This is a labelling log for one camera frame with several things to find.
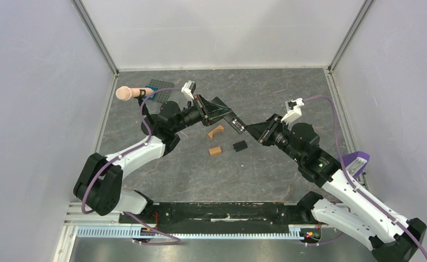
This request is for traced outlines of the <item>black remote control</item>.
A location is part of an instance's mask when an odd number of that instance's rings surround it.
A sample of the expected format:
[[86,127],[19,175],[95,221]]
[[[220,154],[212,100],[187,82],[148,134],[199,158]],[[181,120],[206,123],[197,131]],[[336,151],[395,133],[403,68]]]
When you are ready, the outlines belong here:
[[242,134],[246,130],[246,125],[234,112],[230,112],[223,118],[238,134]]

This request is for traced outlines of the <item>black battery cover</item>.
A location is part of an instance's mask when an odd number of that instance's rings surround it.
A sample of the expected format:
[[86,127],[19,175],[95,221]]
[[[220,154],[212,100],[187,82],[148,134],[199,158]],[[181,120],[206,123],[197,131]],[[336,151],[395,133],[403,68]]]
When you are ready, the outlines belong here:
[[233,149],[235,150],[235,152],[240,152],[242,150],[245,150],[248,148],[247,142],[245,140],[236,142],[233,144]]

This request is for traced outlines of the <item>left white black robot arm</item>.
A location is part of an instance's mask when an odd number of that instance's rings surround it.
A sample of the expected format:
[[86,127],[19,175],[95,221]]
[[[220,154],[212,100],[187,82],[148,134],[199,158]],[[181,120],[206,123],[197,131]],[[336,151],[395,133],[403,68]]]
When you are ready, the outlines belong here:
[[95,212],[105,216],[111,211],[130,212],[140,223],[150,221],[152,201],[135,190],[124,190],[124,178],[173,151],[180,142],[180,131],[197,123],[210,126],[233,112],[219,98],[207,101],[200,95],[183,109],[177,102],[167,101],[158,114],[150,114],[144,102],[140,105],[145,114],[141,128],[146,137],[124,150],[107,156],[93,153],[86,160],[73,189],[81,200],[84,214]]

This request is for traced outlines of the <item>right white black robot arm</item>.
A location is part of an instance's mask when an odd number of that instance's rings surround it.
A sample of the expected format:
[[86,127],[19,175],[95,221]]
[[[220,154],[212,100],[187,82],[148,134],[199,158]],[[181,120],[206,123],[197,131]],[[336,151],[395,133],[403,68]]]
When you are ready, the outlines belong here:
[[409,261],[416,251],[424,251],[426,224],[395,212],[345,174],[341,162],[320,148],[320,137],[312,125],[297,123],[289,128],[274,114],[246,130],[261,145],[279,148],[297,163],[304,178],[349,208],[342,210],[309,192],[297,208],[301,221],[317,220],[334,227],[364,245],[377,261]]

